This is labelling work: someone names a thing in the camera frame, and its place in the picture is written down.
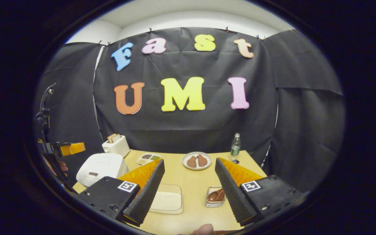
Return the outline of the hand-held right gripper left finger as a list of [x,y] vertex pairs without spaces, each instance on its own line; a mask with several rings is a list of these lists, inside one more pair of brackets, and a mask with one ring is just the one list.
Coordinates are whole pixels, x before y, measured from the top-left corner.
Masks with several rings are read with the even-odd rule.
[[157,159],[117,179],[105,176],[78,197],[115,220],[139,227],[150,210],[164,173],[164,161]]

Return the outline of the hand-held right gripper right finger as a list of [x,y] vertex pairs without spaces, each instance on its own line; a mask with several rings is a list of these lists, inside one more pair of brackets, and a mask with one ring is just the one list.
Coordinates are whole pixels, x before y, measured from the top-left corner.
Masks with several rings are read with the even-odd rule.
[[215,172],[240,226],[280,217],[306,199],[276,175],[263,177],[223,158],[216,159]]

